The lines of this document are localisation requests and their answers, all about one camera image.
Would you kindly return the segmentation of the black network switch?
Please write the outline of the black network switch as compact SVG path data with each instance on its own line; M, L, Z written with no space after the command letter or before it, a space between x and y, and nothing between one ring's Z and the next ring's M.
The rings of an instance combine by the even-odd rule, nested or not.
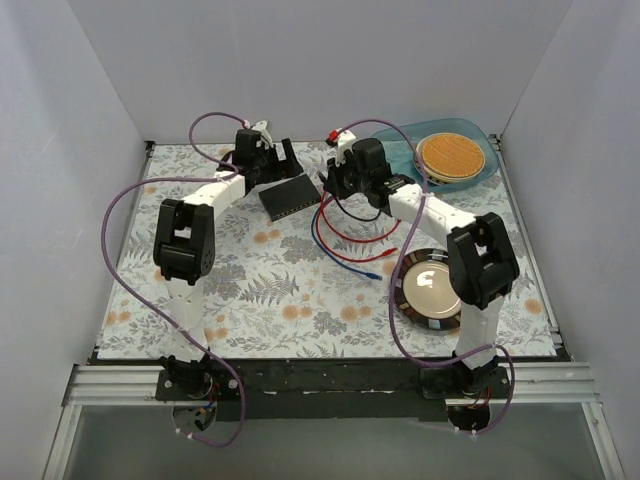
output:
M306 174L263 190L258 196L272 222L320 202L318 188Z

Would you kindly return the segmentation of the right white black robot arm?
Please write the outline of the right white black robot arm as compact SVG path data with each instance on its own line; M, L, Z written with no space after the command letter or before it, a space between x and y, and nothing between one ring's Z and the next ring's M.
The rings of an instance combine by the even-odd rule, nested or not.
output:
M375 138L359 140L344 131L331 133L326 142L336 150L321 178L327 193L339 200L362 194L372 207L444 246L449 282L461 301L459 338L451 359L417 364L444 370L460 395L479 395L498 367L499 314L520 275L502 218L457 209L408 176L393 173Z

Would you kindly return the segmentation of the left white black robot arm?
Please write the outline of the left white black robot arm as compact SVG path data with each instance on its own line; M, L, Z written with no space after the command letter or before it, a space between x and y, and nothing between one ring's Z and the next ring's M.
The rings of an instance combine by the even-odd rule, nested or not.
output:
M255 186L294 178L302 167L291 141L282 141L278 158L270 124L261 120L237 131L235 148L207 183L180 200L161 203L154 240L153 259L160 268L169 294L170 315L177 323L170 354L161 359L169 380L193 400L208 396L215 385L206 370L208 356L204 332L204 277L215 259L215 220L244 198Z

